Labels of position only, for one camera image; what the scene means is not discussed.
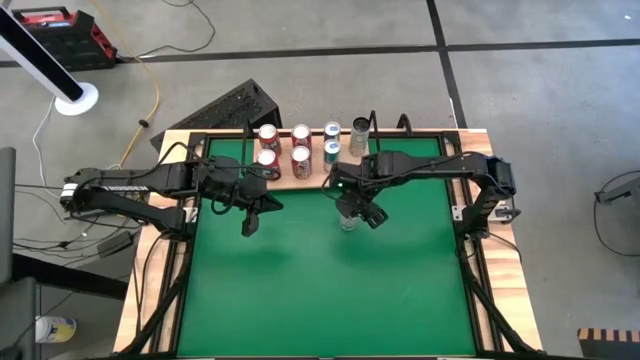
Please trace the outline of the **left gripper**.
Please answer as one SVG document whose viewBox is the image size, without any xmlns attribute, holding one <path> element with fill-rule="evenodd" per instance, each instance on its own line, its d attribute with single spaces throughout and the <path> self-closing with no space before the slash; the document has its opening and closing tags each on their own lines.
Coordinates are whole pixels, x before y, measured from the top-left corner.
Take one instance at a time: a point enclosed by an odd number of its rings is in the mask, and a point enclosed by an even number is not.
<svg viewBox="0 0 640 360">
<path fill-rule="evenodd" d="M 205 159 L 198 170 L 198 193 L 221 203 L 247 203 L 241 234 L 250 237 L 259 228 L 259 215 L 276 212 L 284 205 L 268 194 L 268 170 L 258 163 L 241 165 L 236 159 L 216 156 Z"/>
</svg>

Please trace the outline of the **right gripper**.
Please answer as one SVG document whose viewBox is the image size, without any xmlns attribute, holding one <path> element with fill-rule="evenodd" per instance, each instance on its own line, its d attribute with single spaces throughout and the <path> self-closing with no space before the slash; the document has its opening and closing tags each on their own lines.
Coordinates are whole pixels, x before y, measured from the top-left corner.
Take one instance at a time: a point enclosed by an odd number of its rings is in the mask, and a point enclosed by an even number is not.
<svg viewBox="0 0 640 360">
<path fill-rule="evenodd" d="M 365 177 L 366 169 L 362 165 L 336 162 L 329 171 L 328 185 L 341 192 L 335 200 L 341 215 L 362 218 L 371 229 L 377 229 L 388 220 L 388 215 L 374 202 L 382 187 Z"/>
</svg>

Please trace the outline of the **red Fanta can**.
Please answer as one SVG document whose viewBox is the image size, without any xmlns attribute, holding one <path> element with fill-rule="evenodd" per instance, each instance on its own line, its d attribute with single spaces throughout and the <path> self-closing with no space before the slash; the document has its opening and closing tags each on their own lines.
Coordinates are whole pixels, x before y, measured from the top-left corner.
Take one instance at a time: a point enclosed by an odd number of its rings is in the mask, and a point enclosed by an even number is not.
<svg viewBox="0 0 640 360">
<path fill-rule="evenodd" d="M 261 150 L 256 161 L 261 167 L 261 175 L 267 180 L 278 180 L 281 177 L 278 155 L 273 150 Z"/>
<path fill-rule="evenodd" d="M 259 142 L 264 150 L 271 150 L 277 155 L 281 154 L 281 144 L 278 129 L 272 124 L 264 124 L 258 131 Z"/>
</svg>

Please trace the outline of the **red Coca-Cola can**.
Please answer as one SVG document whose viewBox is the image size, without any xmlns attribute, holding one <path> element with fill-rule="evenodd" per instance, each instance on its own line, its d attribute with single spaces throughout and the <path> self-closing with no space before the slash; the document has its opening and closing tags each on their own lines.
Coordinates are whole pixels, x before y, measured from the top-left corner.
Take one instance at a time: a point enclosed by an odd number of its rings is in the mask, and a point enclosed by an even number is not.
<svg viewBox="0 0 640 360">
<path fill-rule="evenodd" d="M 292 146 L 302 146 L 312 150 L 312 131 L 305 124 L 297 124 L 291 129 Z"/>
<path fill-rule="evenodd" d="M 311 152 L 305 146 L 296 146 L 291 152 L 293 175 L 298 179 L 308 179 L 312 175 Z"/>
</svg>

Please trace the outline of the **green table mat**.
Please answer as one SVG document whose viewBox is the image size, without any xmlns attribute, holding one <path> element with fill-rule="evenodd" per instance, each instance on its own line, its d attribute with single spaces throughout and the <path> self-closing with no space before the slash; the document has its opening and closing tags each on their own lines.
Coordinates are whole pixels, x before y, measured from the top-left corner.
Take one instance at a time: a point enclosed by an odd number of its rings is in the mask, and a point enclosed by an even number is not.
<svg viewBox="0 0 640 360">
<path fill-rule="evenodd" d="M 443 181 L 384 190 L 388 221 L 349 232 L 318 190 L 277 198 L 283 209 L 250 237 L 242 211 L 217 216 L 202 202 L 180 356 L 474 352 Z"/>
</svg>

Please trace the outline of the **black perforated computer case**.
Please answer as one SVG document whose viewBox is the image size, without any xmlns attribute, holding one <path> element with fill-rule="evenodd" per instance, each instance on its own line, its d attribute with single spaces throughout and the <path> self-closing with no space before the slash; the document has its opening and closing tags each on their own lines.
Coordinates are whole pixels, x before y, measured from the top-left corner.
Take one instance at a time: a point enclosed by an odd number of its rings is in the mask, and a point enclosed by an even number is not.
<svg viewBox="0 0 640 360">
<path fill-rule="evenodd" d="M 282 128 L 277 103 L 252 78 L 169 127 L 169 130 Z"/>
</svg>

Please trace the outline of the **black power adapter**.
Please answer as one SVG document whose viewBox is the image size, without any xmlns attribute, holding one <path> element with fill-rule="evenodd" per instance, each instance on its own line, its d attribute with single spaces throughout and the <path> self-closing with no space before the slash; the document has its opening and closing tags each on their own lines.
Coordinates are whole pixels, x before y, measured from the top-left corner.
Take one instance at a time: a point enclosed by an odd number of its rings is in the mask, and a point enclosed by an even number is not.
<svg viewBox="0 0 640 360">
<path fill-rule="evenodd" d="M 121 232 L 104 243 L 97 246 L 97 255 L 99 258 L 109 257 L 121 250 L 130 247 L 133 244 L 134 235 L 129 231 Z"/>
</svg>

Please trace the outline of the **white and yellow container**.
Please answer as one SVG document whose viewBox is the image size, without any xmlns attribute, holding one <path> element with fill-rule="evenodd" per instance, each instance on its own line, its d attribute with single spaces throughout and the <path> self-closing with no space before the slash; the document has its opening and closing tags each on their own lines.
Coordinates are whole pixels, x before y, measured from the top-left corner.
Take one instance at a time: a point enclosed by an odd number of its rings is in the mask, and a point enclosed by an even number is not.
<svg viewBox="0 0 640 360">
<path fill-rule="evenodd" d="M 73 318 L 39 316 L 35 322 L 35 342 L 38 344 L 65 343 L 76 333 Z"/>
</svg>

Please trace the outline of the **grey furniture panel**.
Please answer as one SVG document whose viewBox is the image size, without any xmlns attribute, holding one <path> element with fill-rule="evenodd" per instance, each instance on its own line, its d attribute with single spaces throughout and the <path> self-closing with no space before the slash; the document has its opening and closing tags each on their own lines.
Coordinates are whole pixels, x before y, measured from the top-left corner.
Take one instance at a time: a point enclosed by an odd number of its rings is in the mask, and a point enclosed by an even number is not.
<svg viewBox="0 0 640 360">
<path fill-rule="evenodd" d="M 35 343 L 36 282 L 14 279 L 16 150 L 0 148 L 0 360 L 40 360 Z"/>
</svg>

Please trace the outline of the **grey floor stand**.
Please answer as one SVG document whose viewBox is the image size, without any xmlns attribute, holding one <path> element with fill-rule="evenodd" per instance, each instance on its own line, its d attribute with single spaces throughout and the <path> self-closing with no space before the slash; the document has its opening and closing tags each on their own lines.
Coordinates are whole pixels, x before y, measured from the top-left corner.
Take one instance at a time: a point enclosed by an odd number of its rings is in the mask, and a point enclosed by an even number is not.
<svg viewBox="0 0 640 360">
<path fill-rule="evenodd" d="M 611 190 L 601 190 L 595 193 L 600 204 L 611 204 L 615 200 L 630 197 L 640 207 L 640 177 L 629 180 Z"/>
</svg>

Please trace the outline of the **red and black tool case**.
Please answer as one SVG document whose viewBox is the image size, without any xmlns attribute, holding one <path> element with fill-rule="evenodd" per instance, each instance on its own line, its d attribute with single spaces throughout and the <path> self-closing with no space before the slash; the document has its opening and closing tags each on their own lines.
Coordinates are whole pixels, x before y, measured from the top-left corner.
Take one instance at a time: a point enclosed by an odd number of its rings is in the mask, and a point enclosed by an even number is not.
<svg viewBox="0 0 640 360">
<path fill-rule="evenodd" d="M 13 17 L 67 71 L 112 69 L 117 48 L 93 16 L 64 6 L 13 9 Z"/>
</svg>

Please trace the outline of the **orange black striped box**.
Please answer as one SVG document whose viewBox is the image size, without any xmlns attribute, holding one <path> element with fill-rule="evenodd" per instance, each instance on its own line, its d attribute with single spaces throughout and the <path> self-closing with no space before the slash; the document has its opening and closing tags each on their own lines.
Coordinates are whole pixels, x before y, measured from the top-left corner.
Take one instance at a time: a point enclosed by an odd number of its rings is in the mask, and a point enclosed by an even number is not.
<svg viewBox="0 0 640 360">
<path fill-rule="evenodd" d="M 579 328 L 584 357 L 604 360 L 640 360 L 640 330 Z"/>
</svg>

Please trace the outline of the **white and black floor stand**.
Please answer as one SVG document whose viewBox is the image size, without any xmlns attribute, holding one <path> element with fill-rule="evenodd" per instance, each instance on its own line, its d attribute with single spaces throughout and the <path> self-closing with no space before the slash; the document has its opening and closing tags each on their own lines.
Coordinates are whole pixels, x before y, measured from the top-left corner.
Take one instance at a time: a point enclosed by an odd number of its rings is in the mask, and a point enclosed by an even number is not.
<svg viewBox="0 0 640 360">
<path fill-rule="evenodd" d="M 81 115 L 97 104 L 98 89 L 93 84 L 77 82 L 2 6 L 0 48 L 53 95 L 55 109 L 61 115 Z"/>
</svg>

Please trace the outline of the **black aluminium table frame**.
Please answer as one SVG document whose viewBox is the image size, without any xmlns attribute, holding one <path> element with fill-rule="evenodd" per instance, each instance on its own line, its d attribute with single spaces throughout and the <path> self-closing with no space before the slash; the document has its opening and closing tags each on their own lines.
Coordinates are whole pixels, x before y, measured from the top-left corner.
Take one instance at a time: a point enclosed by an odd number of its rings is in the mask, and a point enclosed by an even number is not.
<svg viewBox="0 0 640 360">
<path fill-rule="evenodd" d="M 492 148 L 485 129 L 428 129 L 409 130 L 383 128 L 382 136 L 393 138 L 418 138 L 439 136 L 448 155 L 463 151 L 475 151 L 490 155 Z M 530 296 L 524 279 L 523 268 L 516 258 L 516 245 L 512 227 L 493 223 L 489 226 L 490 242 L 483 245 L 474 243 L 475 254 L 470 258 L 470 269 L 481 284 L 488 299 L 524 342 L 536 349 L 542 347 L 533 314 Z M 168 290 L 178 275 L 185 258 L 186 246 L 158 240 L 159 232 L 152 226 L 141 228 L 135 253 L 130 283 L 124 300 L 122 315 L 113 350 L 119 352 L 128 346 L 136 336 L 137 320 L 147 321 L 161 302 L 161 296 Z M 480 299 L 474 295 L 471 302 L 471 317 L 475 320 L 473 333 L 478 337 L 483 350 L 512 349 L 505 336 L 499 331 L 496 320 Z"/>
</svg>

